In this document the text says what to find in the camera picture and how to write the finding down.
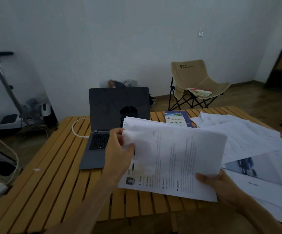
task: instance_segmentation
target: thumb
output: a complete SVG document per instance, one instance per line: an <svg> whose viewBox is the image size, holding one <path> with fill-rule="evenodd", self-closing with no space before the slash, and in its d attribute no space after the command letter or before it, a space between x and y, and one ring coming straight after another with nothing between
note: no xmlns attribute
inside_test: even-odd
<svg viewBox="0 0 282 234"><path fill-rule="evenodd" d="M211 178L211 177L205 176L205 175L203 175L203 174L201 174L201 173L196 173L196 174L195 174L195 178L196 178L199 182L201 182L201 183L203 183L203 184L205 184L205 185L209 185L209 186L211 186L211 187L213 187L214 184L215 184L215 182L216 182L216 178Z"/></svg>
<svg viewBox="0 0 282 234"><path fill-rule="evenodd" d="M135 148L136 148L135 144L133 143L130 144L126 150L126 153L133 156Z"/></svg>

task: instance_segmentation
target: wooden floor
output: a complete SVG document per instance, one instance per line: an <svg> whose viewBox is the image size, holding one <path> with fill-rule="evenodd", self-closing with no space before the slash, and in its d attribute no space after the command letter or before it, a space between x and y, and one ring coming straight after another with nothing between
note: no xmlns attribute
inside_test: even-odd
<svg viewBox="0 0 282 234"><path fill-rule="evenodd" d="M151 111L168 110L168 102L169 99L157 100ZM282 127L279 126L282 123L282 93L265 90L262 85L255 83L232 87L227 89L224 95L220 95L209 107L224 106L236 106L282 133ZM181 109L190 109L190 106L183 104Z"/></svg>

